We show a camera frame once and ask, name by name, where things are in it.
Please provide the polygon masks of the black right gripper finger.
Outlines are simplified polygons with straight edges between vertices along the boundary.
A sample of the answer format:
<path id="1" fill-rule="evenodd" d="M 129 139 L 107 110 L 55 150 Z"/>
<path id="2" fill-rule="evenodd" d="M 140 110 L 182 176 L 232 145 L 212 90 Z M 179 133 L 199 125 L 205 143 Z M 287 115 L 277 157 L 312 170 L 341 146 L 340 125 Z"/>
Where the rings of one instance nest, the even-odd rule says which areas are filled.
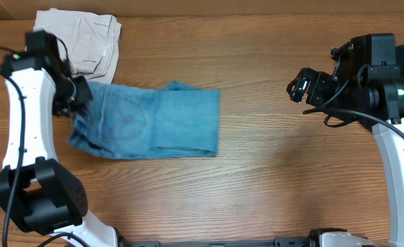
<path id="1" fill-rule="evenodd" d="M 289 83 L 290 89 L 307 89 L 313 79 L 313 69 L 302 68 L 298 75 Z"/>
<path id="2" fill-rule="evenodd" d="M 290 100 L 301 103 L 304 94 L 307 92 L 307 82 L 303 80 L 292 80 L 286 88 Z"/>

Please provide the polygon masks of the light blue denim jeans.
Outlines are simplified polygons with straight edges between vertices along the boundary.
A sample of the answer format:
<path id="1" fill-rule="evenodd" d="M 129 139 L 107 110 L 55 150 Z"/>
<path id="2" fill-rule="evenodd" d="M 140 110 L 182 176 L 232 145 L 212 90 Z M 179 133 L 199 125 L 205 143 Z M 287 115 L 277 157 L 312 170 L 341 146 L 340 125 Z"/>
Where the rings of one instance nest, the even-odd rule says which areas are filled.
<path id="1" fill-rule="evenodd" d="M 93 100 L 73 118 L 71 146 L 125 160 L 217 155 L 220 90 L 88 85 Z"/>

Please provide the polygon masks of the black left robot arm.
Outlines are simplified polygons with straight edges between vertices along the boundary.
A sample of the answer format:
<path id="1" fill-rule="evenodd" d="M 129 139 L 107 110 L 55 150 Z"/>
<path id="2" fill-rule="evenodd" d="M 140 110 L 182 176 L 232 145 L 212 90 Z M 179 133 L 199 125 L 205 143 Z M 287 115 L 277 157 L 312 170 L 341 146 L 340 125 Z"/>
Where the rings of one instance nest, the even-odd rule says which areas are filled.
<path id="1" fill-rule="evenodd" d="M 46 242 L 71 246 L 127 245 L 114 227 L 88 208 L 81 181 L 62 166 L 54 147 L 52 119 L 69 116 L 92 98 L 83 77 L 72 76 L 62 41 L 46 31 L 28 32 L 26 49 L 9 50 L 0 66 L 10 101 L 8 147 L 0 171 L 3 229 L 15 224 Z"/>

